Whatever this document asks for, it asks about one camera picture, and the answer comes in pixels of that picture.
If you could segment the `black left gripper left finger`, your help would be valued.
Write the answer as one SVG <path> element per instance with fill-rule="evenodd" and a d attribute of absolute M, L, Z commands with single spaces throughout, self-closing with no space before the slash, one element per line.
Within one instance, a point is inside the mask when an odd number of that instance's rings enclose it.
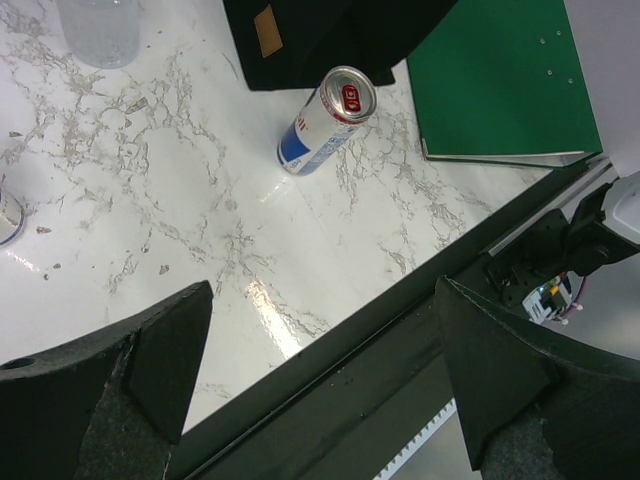
<path fill-rule="evenodd" d="M 140 313 L 1 366 L 4 479 L 163 479 L 206 344 L 194 283 Z"/>

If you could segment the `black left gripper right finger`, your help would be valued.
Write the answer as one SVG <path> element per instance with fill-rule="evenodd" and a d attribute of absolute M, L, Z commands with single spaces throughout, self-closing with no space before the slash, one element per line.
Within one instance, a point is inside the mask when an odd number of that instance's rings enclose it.
<path fill-rule="evenodd" d="M 636 479 L 639 363 L 507 312 L 442 277 L 443 354 L 485 479 Z"/>

